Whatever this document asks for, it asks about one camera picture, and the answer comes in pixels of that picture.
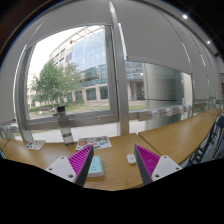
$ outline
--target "desk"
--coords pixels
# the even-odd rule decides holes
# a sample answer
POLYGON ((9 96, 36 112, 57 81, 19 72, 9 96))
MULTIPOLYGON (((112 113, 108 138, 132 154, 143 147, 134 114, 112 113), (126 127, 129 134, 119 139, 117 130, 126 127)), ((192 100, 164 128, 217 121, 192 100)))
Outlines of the desk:
POLYGON ((9 138, 0 138, 0 149, 3 149, 9 140, 9 138))
MULTIPOLYGON (((111 137, 111 148, 96 149, 94 156, 101 156, 104 176, 87 178, 84 187, 99 190, 124 190, 143 186, 137 163, 129 164, 127 154, 134 153, 134 144, 140 145, 160 155, 135 133, 111 137)), ((11 139, 3 148, 5 156, 46 169, 59 156, 74 154, 76 144, 66 147, 64 143, 45 143, 39 151, 27 150, 25 141, 11 139)))
POLYGON ((213 115, 215 115, 217 117, 217 116, 219 116, 221 114, 222 110, 220 108, 215 107, 215 108, 206 110, 204 112, 213 114, 213 115))
POLYGON ((179 165, 201 145, 212 129, 217 116, 201 112, 193 117, 138 135, 161 155, 168 155, 179 165))

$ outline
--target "tree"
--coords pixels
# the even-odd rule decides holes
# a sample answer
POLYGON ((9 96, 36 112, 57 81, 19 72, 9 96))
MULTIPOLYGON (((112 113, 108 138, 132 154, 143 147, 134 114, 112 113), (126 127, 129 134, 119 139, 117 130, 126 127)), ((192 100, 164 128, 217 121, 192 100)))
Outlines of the tree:
POLYGON ((36 90, 36 101, 44 101, 49 99, 54 107, 54 98, 58 95, 58 88, 60 85, 60 76, 62 75, 61 69, 54 65, 54 59, 45 63, 43 69, 40 72, 39 79, 35 77, 35 84, 32 88, 36 90))
POLYGON ((36 91, 33 102, 38 101, 41 104, 50 99, 54 107, 56 97, 59 97, 59 104, 61 104, 61 97, 72 94, 72 91, 81 90, 81 75, 76 67, 74 63, 68 63, 63 69, 62 66, 54 65, 53 59, 48 61, 41 70, 39 79, 35 77, 36 81, 32 84, 32 88, 36 91))
POLYGON ((81 75, 77 72, 76 65, 74 63, 68 63, 64 70, 64 93, 66 96, 72 94, 73 91, 79 91, 82 89, 81 75))

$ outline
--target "small box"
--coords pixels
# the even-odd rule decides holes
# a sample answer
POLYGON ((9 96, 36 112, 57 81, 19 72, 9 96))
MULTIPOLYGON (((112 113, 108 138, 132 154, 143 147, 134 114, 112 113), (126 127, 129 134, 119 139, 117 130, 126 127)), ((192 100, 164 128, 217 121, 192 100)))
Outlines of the small box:
POLYGON ((87 177, 104 176, 103 165, 100 156, 94 156, 89 167, 87 177))

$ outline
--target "glass pane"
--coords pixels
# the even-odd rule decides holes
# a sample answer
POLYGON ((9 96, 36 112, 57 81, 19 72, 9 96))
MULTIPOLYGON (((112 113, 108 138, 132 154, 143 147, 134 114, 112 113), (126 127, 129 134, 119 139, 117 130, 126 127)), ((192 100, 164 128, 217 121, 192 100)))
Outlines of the glass pane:
POLYGON ((145 121, 132 120, 129 121, 130 133, 136 133, 145 131, 145 121))
POLYGON ((104 26, 74 28, 38 42, 28 74, 30 119, 52 116, 59 105, 68 113, 109 110, 104 26))
POLYGON ((182 72, 164 66, 125 61, 129 111, 182 104, 182 72))
MULTIPOLYGON (((79 138, 117 136, 116 123, 71 128, 71 131, 74 142, 77 142, 79 138)), ((46 140, 46 142, 63 142, 60 129, 32 130, 31 132, 34 140, 46 140)))
POLYGON ((209 105, 209 101, 198 101, 194 103, 193 115, 196 115, 200 112, 207 110, 208 105, 209 105))

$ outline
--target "building window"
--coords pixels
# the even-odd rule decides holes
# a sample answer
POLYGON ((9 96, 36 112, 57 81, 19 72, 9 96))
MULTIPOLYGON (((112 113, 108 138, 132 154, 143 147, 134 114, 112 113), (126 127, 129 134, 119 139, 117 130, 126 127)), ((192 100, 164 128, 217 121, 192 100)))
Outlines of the building window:
POLYGON ((63 65, 64 64, 64 58, 62 58, 61 60, 60 60, 60 65, 63 65))
POLYGON ((101 78, 106 78, 107 77, 107 72, 106 69, 101 69, 101 78))
POLYGON ((65 54, 65 49, 61 51, 61 57, 65 54))
POLYGON ((145 100, 145 91, 143 82, 136 82, 136 95, 137 100, 145 100))
POLYGON ((75 100, 82 100, 82 91, 78 91, 75 93, 75 100))
POLYGON ((87 89, 86 98, 87 100, 96 100, 96 89, 95 88, 87 89))
POLYGON ((68 100, 68 101, 72 101, 72 96, 69 95, 69 96, 67 97, 67 100, 68 100))
POLYGON ((100 87, 100 99, 101 100, 108 99, 107 86, 100 87))
POLYGON ((66 56, 65 62, 69 62, 72 60, 72 52, 66 56))
POLYGON ((57 54, 56 56, 55 56, 55 60, 57 61, 59 59, 59 54, 57 54))

